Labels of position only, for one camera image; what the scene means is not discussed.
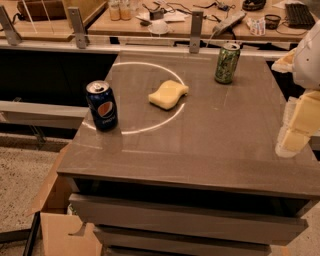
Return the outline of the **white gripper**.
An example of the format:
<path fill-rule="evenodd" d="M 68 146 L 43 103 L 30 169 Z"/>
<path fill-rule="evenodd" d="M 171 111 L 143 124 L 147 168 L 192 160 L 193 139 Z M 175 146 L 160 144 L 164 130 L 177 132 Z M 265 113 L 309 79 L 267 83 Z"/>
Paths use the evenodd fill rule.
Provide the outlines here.
<path fill-rule="evenodd" d="M 320 21 L 308 31 L 296 49 L 276 60 L 271 69 L 293 71 L 293 80 L 305 89 L 299 98 L 289 97 L 282 119 L 275 152 L 291 158 L 301 152 L 320 129 Z"/>

